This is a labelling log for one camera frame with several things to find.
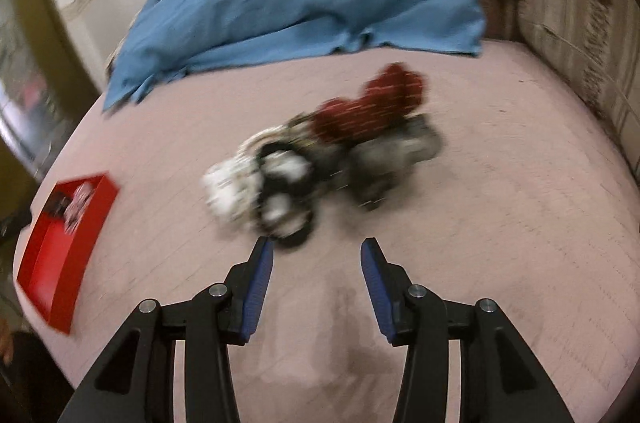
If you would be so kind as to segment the stained glass wooden door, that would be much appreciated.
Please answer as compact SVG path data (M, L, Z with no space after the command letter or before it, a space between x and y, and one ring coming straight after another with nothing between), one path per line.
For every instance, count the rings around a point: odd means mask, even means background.
M1 0L1 216L29 206L99 96L53 0Z

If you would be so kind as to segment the red white checkered scrunchie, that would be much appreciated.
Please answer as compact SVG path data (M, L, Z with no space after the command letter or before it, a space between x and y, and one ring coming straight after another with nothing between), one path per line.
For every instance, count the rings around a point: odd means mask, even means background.
M64 210L64 230L71 235L78 228L82 216L94 195L94 187L89 181L85 181L78 186L70 200L70 204Z

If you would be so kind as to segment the white patterned scrunchie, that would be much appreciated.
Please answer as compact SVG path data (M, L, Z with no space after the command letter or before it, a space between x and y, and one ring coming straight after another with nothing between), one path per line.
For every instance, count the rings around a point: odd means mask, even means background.
M267 155L262 167L257 158L232 157L207 169L202 178L206 204L219 224L237 228L247 225L254 215L255 202L268 177L284 178L287 183L309 176L311 163L292 151Z

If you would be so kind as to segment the striped floral pillow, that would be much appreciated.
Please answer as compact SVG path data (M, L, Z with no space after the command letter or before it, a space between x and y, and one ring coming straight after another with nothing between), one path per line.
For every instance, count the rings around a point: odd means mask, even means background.
M521 0L526 42L603 124L639 175L636 0Z

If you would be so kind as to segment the grey satin scrunchie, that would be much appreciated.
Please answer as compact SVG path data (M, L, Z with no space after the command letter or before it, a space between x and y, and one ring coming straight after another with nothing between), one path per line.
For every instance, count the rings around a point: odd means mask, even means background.
M356 204L376 209L414 166L439 154L444 140L425 114L411 115L381 135L356 144L321 144L316 162L323 180L346 190Z

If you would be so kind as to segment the pink quilted bed cover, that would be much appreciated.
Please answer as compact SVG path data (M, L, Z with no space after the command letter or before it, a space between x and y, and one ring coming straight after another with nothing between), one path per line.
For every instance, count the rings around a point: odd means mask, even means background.
M397 61L426 77L444 149L372 212L325 196L308 242L277 255L257 331L230 351L242 420L392 419L405 353L378 331L360 270L369 237L443 299L495 299L574 419L600 420L639 360L639 191L576 94L508 42L477 58L379 49L191 75L113 113L93 105L32 201L100 172L119 189L70 334L21 299L70 383L142 299L190 299L250 253L253 231L209 213L210 165Z

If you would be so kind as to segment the red shallow tray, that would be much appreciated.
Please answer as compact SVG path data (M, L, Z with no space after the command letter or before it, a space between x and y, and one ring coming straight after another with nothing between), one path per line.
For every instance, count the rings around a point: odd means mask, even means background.
M59 181L49 196L60 191L72 198L85 181L93 185L94 195L75 232L68 235L64 218L51 217L42 208L17 271L17 283L37 313L50 328L64 334L70 334L82 278L119 191L110 175L98 174Z

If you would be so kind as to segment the red dotted scrunchie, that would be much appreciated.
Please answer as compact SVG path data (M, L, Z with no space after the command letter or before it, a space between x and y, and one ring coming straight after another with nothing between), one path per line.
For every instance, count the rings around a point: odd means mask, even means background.
M326 143L360 143L396 126L423 102L426 78L402 63L384 66L358 98L333 98L312 114L310 127Z

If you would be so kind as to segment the black claw hair clip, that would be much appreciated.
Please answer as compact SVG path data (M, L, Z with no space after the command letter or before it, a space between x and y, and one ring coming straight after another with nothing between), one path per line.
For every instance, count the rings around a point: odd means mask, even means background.
M72 199L68 195L60 191L53 191L43 209L51 217L63 218L70 203L72 203Z

